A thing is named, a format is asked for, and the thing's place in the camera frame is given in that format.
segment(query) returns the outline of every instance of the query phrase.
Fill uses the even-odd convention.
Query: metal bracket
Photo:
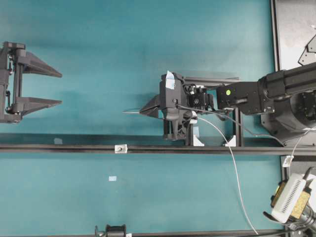
[[[302,53],[298,63],[306,65],[316,62],[316,35],[306,45],[304,52]]]
[[[114,152],[115,154],[127,154],[127,144],[115,145]]]
[[[230,147],[236,147],[237,146],[237,143],[236,143],[236,135],[234,135],[234,136],[232,136],[232,138],[228,141],[228,143],[225,143],[225,144],[223,144],[223,146],[225,146],[225,147],[228,147],[228,146],[230,146]]]

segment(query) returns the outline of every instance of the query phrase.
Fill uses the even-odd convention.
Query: white sticker
[[[54,144],[56,145],[62,145],[63,144],[63,139],[56,137],[54,139]]]
[[[116,176],[109,176],[109,181],[116,181],[117,180],[117,177]]]
[[[169,71],[167,71],[166,75],[166,88],[174,90],[174,75]]]

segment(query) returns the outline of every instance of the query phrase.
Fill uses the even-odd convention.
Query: teal mat
[[[0,41],[25,43],[64,76],[25,75],[23,96],[63,104],[0,131],[161,135],[161,121],[122,111],[157,94],[166,70],[242,80],[274,70],[269,2],[3,0]],[[229,122],[209,119],[229,137]],[[258,117],[244,120],[264,131]],[[278,157],[237,159],[255,227],[280,228],[262,215]],[[0,154],[0,164],[0,236],[91,234],[106,223],[129,232],[249,229],[230,156]]]

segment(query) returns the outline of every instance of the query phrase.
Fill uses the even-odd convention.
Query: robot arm
[[[268,74],[257,82],[217,88],[219,109],[239,108],[245,115],[274,113],[275,101],[316,90],[316,63]]]

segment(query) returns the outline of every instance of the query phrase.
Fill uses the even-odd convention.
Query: black cable
[[[222,117],[220,115],[216,115],[216,117],[219,118],[220,121],[226,121],[227,120],[227,118],[224,118],[224,117]]]
[[[311,173],[311,171],[312,171],[313,169],[316,169],[316,166],[311,166],[311,167],[309,167],[308,170],[305,172],[305,175],[304,175],[303,179],[307,180],[309,174]]]

